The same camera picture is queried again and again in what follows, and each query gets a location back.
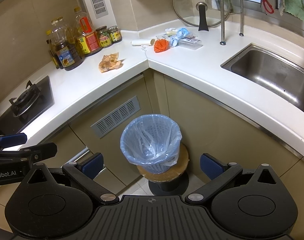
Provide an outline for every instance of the stainless steel sink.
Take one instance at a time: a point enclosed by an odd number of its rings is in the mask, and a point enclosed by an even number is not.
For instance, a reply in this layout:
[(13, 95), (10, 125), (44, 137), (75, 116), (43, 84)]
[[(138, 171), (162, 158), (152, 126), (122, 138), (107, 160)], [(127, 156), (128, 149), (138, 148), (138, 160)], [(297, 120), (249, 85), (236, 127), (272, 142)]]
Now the stainless steel sink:
[(304, 112), (304, 69), (293, 62), (250, 45), (222, 68), (265, 87)]

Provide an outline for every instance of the black stool base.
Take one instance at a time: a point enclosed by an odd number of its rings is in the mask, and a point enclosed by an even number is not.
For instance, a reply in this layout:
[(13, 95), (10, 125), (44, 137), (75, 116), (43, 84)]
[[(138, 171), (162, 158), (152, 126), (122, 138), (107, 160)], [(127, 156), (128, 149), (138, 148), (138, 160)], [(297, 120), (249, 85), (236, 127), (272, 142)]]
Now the black stool base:
[(149, 181), (150, 191), (154, 196), (182, 195), (188, 188), (189, 176), (186, 171), (170, 182)]

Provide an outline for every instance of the crumpled paper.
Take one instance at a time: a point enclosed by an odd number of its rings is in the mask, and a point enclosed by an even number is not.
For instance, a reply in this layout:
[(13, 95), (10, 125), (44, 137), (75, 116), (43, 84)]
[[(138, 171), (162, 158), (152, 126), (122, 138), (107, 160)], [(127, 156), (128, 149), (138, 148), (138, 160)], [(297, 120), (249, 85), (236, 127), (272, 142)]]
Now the crumpled paper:
[(113, 53), (110, 55), (104, 55), (99, 63), (99, 70), (101, 73), (107, 72), (112, 69), (118, 69), (122, 67), (121, 60), (117, 60), (119, 53)]

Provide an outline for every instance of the black glass cooktop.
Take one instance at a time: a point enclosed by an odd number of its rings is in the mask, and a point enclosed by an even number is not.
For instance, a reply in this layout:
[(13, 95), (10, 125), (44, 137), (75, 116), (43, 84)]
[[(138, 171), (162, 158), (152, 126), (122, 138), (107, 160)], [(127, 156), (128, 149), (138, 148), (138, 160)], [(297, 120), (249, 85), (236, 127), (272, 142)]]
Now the black glass cooktop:
[(10, 135), (21, 132), (25, 127), (28, 126), (28, 124), (30, 124), (34, 119), (36, 119), (54, 104), (49, 76), (46, 76), (35, 85), (39, 89), (37, 98), (29, 101), (31, 103), (29, 107), (25, 105), (25, 107), (28, 109), (22, 111), (23, 114), (17, 116), (17, 112), (15, 114), (11, 107), (9, 107), (8, 110), (6, 110), (6, 112), (0, 116), (1, 135)]

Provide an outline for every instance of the white countertop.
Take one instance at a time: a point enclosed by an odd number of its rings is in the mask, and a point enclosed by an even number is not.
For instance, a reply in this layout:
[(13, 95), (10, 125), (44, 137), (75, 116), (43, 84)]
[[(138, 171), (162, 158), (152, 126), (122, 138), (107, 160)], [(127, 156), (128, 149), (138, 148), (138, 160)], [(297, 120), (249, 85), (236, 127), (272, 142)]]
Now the white countertop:
[[(57, 70), (51, 62), (29, 77), (32, 82), (46, 75), (50, 77), (55, 104), (22, 131), (28, 137), (25, 147), (39, 143), (83, 108), (150, 67), (235, 109), (304, 156), (304, 112), (260, 85), (221, 68), (224, 62), (251, 43), (304, 68), (304, 49), (247, 26), (245, 36), (240, 37), (239, 24), (231, 22), (226, 22), (225, 46), (220, 45), (220, 27), (211, 28), (209, 32), (198, 32), (197, 28), (188, 27), (202, 40), (203, 46), (197, 50), (175, 47), (155, 53), (153, 47), (148, 47), (144, 53), (140, 47), (130, 44), (131, 35), (133, 39), (139, 34), (141, 37), (152, 37), (169, 26), (183, 24), (176, 20), (140, 33), (129, 32), (128, 38), (124, 37), (122, 42), (87, 57), (82, 65), (72, 71)], [(100, 73), (98, 64), (102, 56), (115, 52), (119, 52), (119, 59), (124, 59), (123, 67)], [(25, 84), (26, 81), (0, 104), (0, 115), (10, 106), (8, 100), (18, 96)]]

